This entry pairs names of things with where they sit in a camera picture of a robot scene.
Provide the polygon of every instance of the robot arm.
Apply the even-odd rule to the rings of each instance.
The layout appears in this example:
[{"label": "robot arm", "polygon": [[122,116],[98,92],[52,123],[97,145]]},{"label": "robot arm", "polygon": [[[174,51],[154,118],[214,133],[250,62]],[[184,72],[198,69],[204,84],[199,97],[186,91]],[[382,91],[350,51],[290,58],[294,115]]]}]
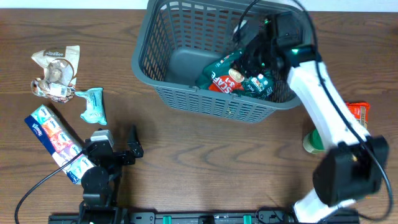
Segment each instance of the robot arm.
[{"label": "robot arm", "polygon": [[[326,66],[319,63],[322,78],[335,103],[359,136],[372,146],[384,166],[388,145],[384,138],[372,139],[368,130],[361,126],[349,112],[341,96],[333,86]],[[355,203],[366,194],[380,188],[380,171],[366,155],[361,154],[358,139],[348,130],[328,99],[315,68],[315,61],[302,62],[292,67],[287,78],[290,88],[302,100],[321,136],[323,147],[330,152],[314,172],[314,189],[294,205],[297,220],[317,223],[341,207]],[[356,167],[364,168],[359,173]]]}]

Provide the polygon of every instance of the red snack package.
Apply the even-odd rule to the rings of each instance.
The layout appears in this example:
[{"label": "red snack package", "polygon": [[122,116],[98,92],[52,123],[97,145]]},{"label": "red snack package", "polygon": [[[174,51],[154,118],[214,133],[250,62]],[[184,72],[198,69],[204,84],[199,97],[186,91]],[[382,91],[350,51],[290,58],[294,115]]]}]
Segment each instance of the red snack package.
[{"label": "red snack package", "polygon": [[369,103],[346,103],[349,111],[366,129],[368,128],[368,113],[371,108]]},{"label": "red snack package", "polygon": [[244,77],[235,69],[230,68],[228,75],[220,77],[212,77],[213,83],[209,86],[209,90],[217,91],[220,93],[232,93],[234,90],[244,90],[241,82]]}]

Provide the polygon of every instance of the green snack bag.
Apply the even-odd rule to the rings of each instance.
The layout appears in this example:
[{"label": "green snack bag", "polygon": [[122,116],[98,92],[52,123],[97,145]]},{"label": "green snack bag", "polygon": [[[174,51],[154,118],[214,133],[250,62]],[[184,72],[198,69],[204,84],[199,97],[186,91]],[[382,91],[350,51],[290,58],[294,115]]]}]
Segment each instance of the green snack bag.
[{"label": "green snack bag", "polygon": [[274,92],[274,81],[270,71],[267,71],[265,75],[259,74],[257,77],[248,78],[243,81],[242,86],[243,91],[236,90],[233,93],[265,100]]},{"label": "green snack bag", "polygon": [[203,69],[202,75],[196,80],[196,85],[201,89],[208,90],[213,80],[219,77],[228,76],[229,70],[235,60],[242,57],[242,50],[235,50],[224,58],[221,58]]}]

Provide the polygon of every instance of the wooden table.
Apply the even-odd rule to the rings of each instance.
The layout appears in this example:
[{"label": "wooden table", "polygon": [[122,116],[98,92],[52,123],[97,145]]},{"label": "wooden table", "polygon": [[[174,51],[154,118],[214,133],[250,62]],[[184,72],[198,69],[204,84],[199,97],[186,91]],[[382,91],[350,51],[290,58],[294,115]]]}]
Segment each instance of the wooden table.
[{"label": "wooden table", "polygon": [[[320,162],[303,150],[313,129],[303,106],[246,124],[173,110],[131,71],[131,55],[145,11],[0,10],[0,223],[14,223],[21,197],[58,168],[24,123],[45,98],[30,92],[42,69],[30,56],[58,45],[80,45],[78,89],[104,88],[108,126],[85,123],[82,98],[53,107],[81,138],[108,128],[127,147],[136,124],[143,159],[125,169],[119,204],[159,212],[256,210],[289,206],[312,188]],[[383,134],[391,153],[387,173],[398,187],[398,14],[313,13],[320,52],[342,97],[368,101],[369,130]],[[63,173],[23,204],[21,223],[46,223],[51,213],[75,213],[82,188]],[[358,207],[370,215],[386,209],[385,187]],[[397,223],[394,212],[385,223]]]}]

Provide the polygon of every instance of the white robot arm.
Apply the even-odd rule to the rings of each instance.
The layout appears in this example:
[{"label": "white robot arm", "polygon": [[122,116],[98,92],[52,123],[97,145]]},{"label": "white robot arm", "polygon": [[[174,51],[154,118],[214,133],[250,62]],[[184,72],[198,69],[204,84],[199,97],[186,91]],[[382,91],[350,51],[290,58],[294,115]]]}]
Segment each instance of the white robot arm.
[{"label": "white robot arm", "polygon": [[[341,142],[345,142],[348,146],[358,145],[358,139],[347,128],[321,86],[315,63],[315,61],[302,62],[299,67],[292,67],[287,78],[290,88],[302,100],[318,129],[323,147],[326,150],[337,150]],[[330,95],[353,129],[366,142],[367,138],[370,137],[368,130],[360,125],[348,110],[332,84],[325,64],[323,62],[317,63],[319,63],[321,76]],[[355,203],[354,199],[348,199],[336,205],[328,206],[320,200],[316,190],[312,189],[305,198],[294,205],[294,212],[299,222],[317,223],[339,208],[350,206],[353,203]]]}]

